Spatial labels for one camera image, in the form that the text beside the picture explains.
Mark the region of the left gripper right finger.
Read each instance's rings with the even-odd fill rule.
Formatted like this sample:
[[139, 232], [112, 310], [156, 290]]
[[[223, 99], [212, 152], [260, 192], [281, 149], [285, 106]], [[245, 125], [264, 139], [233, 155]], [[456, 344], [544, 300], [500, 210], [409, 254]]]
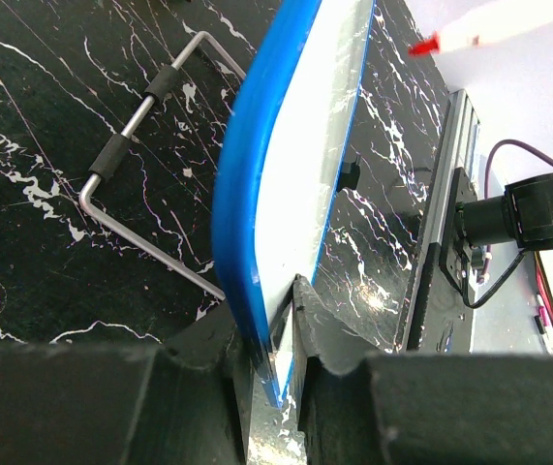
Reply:
[[389, 355], [292, 284], [311, 464], [553, 464], [553, 356]]

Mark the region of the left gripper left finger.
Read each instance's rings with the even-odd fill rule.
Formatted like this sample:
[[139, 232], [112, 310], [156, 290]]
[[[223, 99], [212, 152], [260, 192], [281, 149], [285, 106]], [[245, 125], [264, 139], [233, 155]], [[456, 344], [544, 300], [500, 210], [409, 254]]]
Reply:
[[0, 343], [0, 464], [243, 464], [252, 367], [227, 305], [168, 343]]

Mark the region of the white blue-framed whiteboard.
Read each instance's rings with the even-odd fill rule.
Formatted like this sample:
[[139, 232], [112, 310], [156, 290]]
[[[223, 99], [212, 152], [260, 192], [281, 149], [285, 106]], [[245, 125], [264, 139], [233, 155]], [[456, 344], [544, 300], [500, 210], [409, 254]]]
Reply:
[[217, 277], [274, 407], [293, 369], [292, 284], [313, 279], [341, 179], [375, 5], [285, 1], [243, 79], [214, 188]]

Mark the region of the red whiteboard marker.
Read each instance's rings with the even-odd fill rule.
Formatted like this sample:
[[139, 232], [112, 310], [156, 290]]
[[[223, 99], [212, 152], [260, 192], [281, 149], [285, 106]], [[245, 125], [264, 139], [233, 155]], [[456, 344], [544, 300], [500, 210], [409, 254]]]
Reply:
[[424, 56], [486, 47], [552, 23], [553, 1], [491, 1], [412, 45], [408, 53]]

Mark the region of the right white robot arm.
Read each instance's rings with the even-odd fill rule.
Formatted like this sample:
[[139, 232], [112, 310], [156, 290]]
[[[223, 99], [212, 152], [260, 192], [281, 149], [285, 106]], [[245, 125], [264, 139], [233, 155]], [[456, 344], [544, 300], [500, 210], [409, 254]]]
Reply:
[[458, 203], [454, 226], [472, 247], [513, 241], [525, 250], [553, 249], [553, 173], [508, 184], [498, 197]]

